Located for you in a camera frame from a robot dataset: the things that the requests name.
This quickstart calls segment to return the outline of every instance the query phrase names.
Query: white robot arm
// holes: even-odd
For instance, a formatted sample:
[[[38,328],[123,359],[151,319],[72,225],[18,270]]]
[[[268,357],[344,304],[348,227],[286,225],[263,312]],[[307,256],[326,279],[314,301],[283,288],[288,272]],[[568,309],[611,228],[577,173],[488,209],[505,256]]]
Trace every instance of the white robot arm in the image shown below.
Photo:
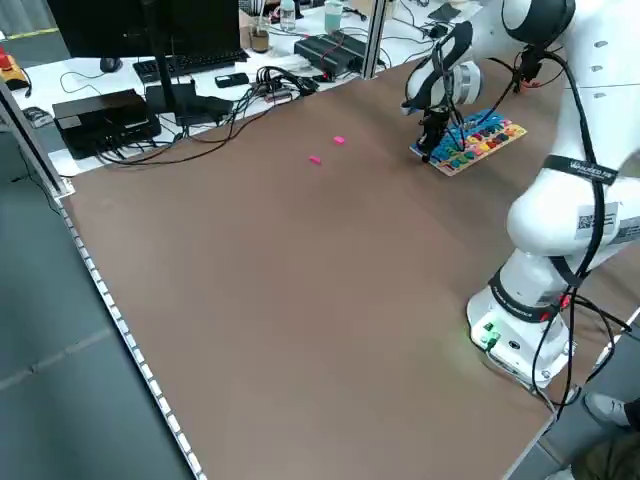
[[[640,180],[615,177],[640,150],[640,64],[632,61],[640,40],[636,3],[494,0],[445,37],[442,64],[426,59],[407,82],[402,108],[407,114],[425,112],[418,146],[428,154],[441,139],[427,128],[429,118],[441,115],[446,121],[449,116],[442,70],[450,72],[451,100],[472,103],[481,90],[474,58],[513,58],[527,45],[552,41],[566,49],[598,164],[587,163],[578,108],[566,88],[545,167],[509,212],[507,229],[516,250],[467,307],[472,340],[485,350],[490,345],[491,356],[527,384],[535,370],[537,385],[546,386],[568,361],[569,332],[554,306],[576,281],[572,272],[593,242],[595,187],[581,174],[593,176],[589,170],[595,168],[610,176],[602,187],[602,238],[584,271],[640,238]],[[556,170],[554,162],[571,172]]]

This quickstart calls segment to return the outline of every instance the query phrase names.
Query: black box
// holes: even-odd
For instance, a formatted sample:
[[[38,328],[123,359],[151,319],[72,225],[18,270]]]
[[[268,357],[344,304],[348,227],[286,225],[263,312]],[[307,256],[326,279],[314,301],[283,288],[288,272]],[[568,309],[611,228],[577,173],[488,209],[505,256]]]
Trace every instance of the black box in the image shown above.
[[[161,128],[133,89],[57,103],[53,113],[56,127],[76,160],[150,140]]]

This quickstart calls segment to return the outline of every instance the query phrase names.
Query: brown mat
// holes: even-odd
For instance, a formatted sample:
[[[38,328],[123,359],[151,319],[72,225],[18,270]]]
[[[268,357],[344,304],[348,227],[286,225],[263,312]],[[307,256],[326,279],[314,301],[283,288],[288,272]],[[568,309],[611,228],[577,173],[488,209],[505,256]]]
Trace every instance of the brown mat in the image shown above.
[[[479,106],[507,79],[486,67]],[[512,251],[562,85],[510,96],[529,134],[447,178],[408,150],[408,72],[281,107],[197,161],[74,179],[65,206],[210,479],[495,480],[548,418],[482,364],[464,309]],[[628,314],[638,270],[622,255],[586,292]],[[604,336],[580,320],[584,374]]]

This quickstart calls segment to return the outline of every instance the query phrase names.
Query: smartphone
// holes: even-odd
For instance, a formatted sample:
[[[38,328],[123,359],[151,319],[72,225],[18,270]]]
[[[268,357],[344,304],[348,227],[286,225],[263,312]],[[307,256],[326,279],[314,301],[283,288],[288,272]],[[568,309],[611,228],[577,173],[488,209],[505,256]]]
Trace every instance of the smartphone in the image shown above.
[[[247,77],[246,73],[232,73],[231,75],[220,75],[216,77],[216,85],[218,88],[236,87],[248,83],[249,77]]]

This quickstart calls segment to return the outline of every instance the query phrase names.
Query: computer mouse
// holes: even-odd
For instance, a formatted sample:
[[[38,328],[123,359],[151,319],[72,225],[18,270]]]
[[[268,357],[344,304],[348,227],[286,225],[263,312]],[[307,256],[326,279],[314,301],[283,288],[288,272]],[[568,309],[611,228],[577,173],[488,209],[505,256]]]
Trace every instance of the computer mouse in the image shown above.
[[[100,59],[100,70],[104,73],[115,73],[122,68],[122,60],[119,58]]]

